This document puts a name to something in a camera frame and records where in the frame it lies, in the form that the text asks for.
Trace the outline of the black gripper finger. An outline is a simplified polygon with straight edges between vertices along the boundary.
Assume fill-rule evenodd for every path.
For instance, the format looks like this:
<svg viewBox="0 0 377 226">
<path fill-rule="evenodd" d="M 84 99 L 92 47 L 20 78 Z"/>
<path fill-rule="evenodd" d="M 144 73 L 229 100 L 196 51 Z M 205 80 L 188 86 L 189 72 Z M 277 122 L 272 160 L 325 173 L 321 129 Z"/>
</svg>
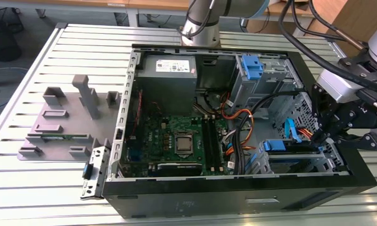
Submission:
<svg viewBox="0 0 377 226">
<path fill-rule="evenodd" d="M 363 136 L 343 133 L 329 137 L 337 146 L 355 148 L 360 150 L 377 151 L 377 130 L 372 130 Z"/>
<path fill-rule="evenodd" d="M 323 143 L 327 138 L 336 141 L 344 135 L 344 130 L 337 125 L 340 124 L 340 119 L 336 117 L 341 104 L 336 102 L 317 83 L 312 87 L 311 100 L 312 114 L 319 126 L 312 135 L 312 142 Z"/>
</svg>

